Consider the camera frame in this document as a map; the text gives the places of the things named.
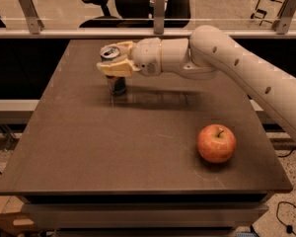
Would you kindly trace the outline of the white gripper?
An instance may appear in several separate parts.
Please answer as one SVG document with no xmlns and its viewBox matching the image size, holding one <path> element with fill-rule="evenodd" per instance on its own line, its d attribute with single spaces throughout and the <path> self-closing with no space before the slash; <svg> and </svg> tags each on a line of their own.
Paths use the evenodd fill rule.
<svg viewBox="0 0 296 237">
<path fill-rule="evenodd" d="M 99 62 L 97 68 L 106 76 L 130 77 L 135 72 L 143 76 L 159 76 L 161 69 L 161 40 L 158 38 L 134 41 L 121 41 L 103 47 L 103 59 L 116 59 L 120 56 L 129 56 L 132 51 L 132 60 Z"/>
</svg>

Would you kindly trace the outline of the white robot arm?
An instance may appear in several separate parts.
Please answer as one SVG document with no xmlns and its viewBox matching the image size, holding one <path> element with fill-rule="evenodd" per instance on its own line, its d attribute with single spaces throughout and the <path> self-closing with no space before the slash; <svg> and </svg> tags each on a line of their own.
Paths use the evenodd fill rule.
<svg viewBox="0 0 296 237">
<path fill-rule="evenodd" d="M 122 41 L 101 48 L 98 69 L 107 76 L 213 78 L 236 82 L 296 142 L 296 78 L 248 51 L 221 30 L 200 26 L 184 39 Z"/>
</svg>

